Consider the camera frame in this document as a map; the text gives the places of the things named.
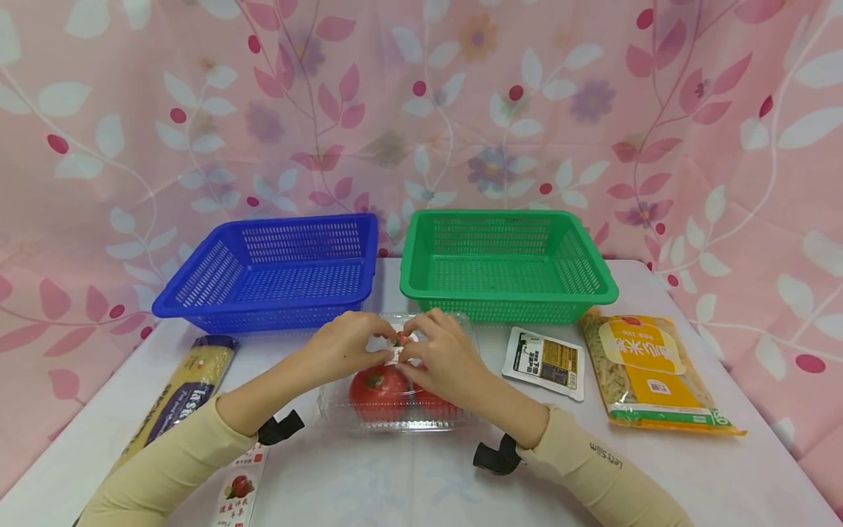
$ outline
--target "black wrist strap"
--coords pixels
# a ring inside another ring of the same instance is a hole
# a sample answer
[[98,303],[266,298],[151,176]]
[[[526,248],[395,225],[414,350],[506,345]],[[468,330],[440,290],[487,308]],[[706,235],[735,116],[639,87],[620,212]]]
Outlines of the black wrist strap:
[[515,439],[505,434],[501,438],[501,446],[498,450],[487,447],[485,443],[477,445],[473,465],[495,476],[507,476],[512,474],[521,463],[521,457],[515,451]]
[[291,411],[290,415],[284,417],[280,422],[276,421],[275,417],[270,417],[269,421],[265,422],[258,430],[258,443],[265,446],[280,443],[284,439],[292,437],[302,428],[304,428],[304,422],[295,410]]

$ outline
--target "plastic basket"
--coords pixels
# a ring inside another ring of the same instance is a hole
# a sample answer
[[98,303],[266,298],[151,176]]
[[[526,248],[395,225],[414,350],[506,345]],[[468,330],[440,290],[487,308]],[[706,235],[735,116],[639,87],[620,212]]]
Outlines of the plastic basket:
[[416,212],[401,292],[473,321],[571,324],[618,287],[579,219],[564,211]]
[[372,292],[373,214],[224,223],[153,304],[210,333],[319,327]]

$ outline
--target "blue plastic basket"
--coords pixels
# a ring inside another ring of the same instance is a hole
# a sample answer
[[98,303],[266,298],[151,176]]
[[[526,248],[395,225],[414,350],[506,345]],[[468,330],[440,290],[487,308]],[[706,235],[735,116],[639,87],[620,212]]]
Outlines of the blue plastic basket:
[[319,327],[372,292],[373,214],[224,223],[153,304],[209,333]]

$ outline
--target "clear plastic container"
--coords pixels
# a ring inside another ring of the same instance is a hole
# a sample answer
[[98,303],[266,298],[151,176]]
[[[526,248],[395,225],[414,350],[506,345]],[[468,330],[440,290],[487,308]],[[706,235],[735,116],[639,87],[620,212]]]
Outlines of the clear plastic container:
[[[397,331],[402,331],[404,324],[416,315],[387,313],[380,316]],[[476,346],[477,337],[468,317],[452,316]],[[418,331],[409,338],[414,341],[427,339]],[[397,358],[399,345],[373,338],[368,350],[394,349]],[[347,432],[442,432],[475,422],[469,412],[413,384],[392,363],[322,386],[317,408],[321,427]]]

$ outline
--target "pasta package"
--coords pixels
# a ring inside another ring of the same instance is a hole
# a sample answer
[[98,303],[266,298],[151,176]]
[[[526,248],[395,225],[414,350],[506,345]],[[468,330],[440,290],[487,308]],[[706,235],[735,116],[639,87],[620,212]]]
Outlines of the pasta package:
[[602,316],[592,308],[579,324],[612,423],[746,435],[717,410],[671,319]]

